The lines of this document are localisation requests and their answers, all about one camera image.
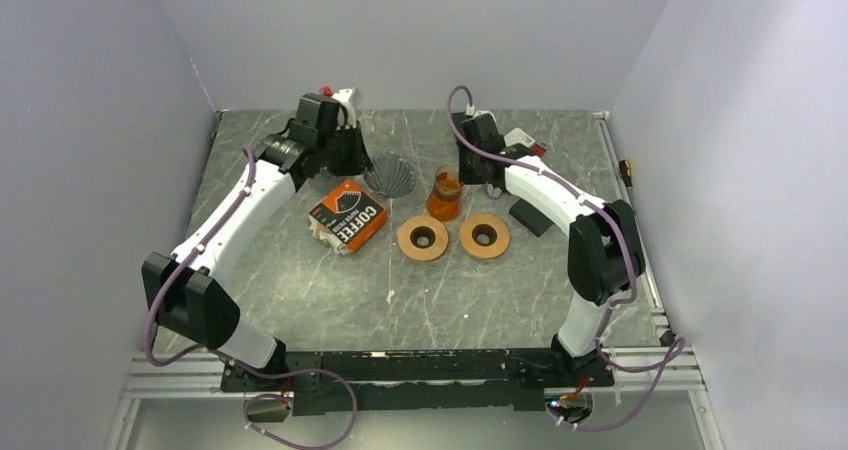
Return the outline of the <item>black base frame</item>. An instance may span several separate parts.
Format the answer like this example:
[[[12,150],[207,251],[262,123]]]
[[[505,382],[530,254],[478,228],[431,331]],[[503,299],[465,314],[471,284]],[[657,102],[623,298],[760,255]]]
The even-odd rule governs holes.
[[[611,369],[597,356],[569,362],[544,347],[476,350],[290,351],[259,377],[226,364],[225,393],[293,394],[297,416],[347,411],[509,407],[541,408],[556,391],[609,388]]]

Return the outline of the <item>grey glass dripper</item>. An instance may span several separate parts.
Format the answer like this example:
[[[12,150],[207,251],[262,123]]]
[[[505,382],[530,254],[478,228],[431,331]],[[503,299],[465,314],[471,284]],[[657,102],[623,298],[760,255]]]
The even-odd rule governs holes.
[[[323,168],[310,179],[309,186],[315,192],[321,195],[327,195],[335,190],[345,180],[345,177],[334,175],[326,168]]]

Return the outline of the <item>yellow black screwdriver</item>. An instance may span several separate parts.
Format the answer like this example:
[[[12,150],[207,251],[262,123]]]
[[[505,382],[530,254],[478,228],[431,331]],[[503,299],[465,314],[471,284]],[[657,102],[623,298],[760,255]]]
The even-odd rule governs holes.
[[[619,174],[625,188],[630,191],[633,189],[632,167],[627,159],[622,159],[618,162]]]

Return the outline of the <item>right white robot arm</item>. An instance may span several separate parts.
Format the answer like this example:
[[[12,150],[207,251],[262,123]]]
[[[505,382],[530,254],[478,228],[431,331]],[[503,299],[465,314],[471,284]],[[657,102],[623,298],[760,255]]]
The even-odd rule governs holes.
[[[635,214],[622,199],[591,195],[550,169],[521,143],[509,145],[494,115],[452,112],[459,176],[466,185],[490,184],[531,205],[567,236],[567,276],[575,294],[552,339],[551,371],[574,385],[590,369],[613,305],[629,303],[645,271]]]

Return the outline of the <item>orange coffee filter box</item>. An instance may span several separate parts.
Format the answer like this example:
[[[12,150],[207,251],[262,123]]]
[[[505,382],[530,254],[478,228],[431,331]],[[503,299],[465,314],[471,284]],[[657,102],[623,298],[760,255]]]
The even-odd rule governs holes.
[[[337,255],[357,252],[388,220],[388,211],[351,179],[344,180],[309,213],[312,236]]]

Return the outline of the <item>clear glass dripper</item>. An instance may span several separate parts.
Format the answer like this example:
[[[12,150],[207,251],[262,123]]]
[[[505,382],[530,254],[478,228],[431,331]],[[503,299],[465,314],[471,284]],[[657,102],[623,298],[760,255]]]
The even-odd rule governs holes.
[[[371,168],[363,173],[363,179],[372,192],[387,199],[408,195],[416,184],[411,164],[392,153],[375,156]]]

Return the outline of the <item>red handled adjustable wrench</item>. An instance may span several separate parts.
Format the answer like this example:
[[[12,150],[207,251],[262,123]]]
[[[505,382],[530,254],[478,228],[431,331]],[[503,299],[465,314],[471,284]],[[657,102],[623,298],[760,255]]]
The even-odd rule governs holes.
[[[524,156],[536,156],[542,157],[547,150],[547,146],[545,143],[537,144],[534,143],[532,145],[525,145],[523,143],[514,143],[505,147],[500,154],[504,157],[510,157],[513,159],[519,159]],[[488,183],[486,185],[486,192],[490,198],[498,199],[503,194],[506,193],[505,187],[503,185]]]

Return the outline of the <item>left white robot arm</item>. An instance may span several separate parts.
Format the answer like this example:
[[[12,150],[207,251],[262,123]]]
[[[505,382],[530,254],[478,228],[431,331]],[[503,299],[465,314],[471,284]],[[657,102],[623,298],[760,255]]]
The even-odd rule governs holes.
[[[164,367],[183,356],[162,360],[153,352],[155,333],[170,330],[247,370],[264,390],[287,376],[286,345],[252,325],[225,289],[236,264],[269,218],[321,171],[350,177],[371,169],[356,115],[359,91],[321,90],[304,94],[284,128],[246,146],[246,166],[207,220],[168,254],[151,253],[141,274],[148,303],[143,352]]]

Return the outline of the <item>orange glass carafe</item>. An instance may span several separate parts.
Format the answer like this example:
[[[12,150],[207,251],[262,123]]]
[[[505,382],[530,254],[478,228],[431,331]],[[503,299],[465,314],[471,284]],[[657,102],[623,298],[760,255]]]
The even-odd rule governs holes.
[[[459,217],[462,209],[463,184],[456,165],[443,165],[434,175],[431,192],[426,200],[429,215],[446,222]]]

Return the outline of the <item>black block near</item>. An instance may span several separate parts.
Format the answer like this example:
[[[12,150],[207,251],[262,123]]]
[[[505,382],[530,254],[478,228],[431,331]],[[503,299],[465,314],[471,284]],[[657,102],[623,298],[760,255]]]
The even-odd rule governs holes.
[[[553,222],[529,202],[519,199],[509,209],[509,214],[532,235],[541,237]]]

